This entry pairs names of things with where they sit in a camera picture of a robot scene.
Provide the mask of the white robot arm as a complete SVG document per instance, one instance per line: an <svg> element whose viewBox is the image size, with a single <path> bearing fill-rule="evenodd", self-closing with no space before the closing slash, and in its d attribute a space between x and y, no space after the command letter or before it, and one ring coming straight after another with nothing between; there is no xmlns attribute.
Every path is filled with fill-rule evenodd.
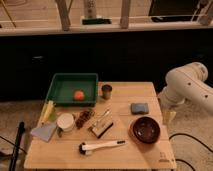
<svg viewBox="0 0 213 171"><path fill-rule="evenodd" d="M166 74L166 86L158 94L164 125L174 119L174 108L182 105L185 100L213 114L213 87L205 84L207 78L208 69L200 62L174 68Z"/></svg>

